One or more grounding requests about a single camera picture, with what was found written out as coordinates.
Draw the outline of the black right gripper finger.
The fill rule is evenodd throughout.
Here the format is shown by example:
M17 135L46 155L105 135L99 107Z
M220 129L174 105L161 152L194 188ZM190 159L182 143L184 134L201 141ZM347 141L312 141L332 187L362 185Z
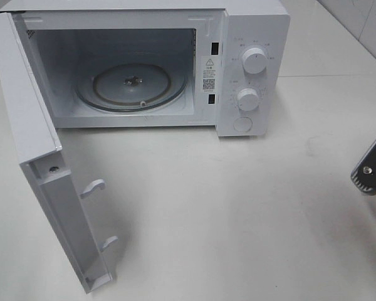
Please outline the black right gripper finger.
M350 179L362 193L376 195L376 139L355 166Z

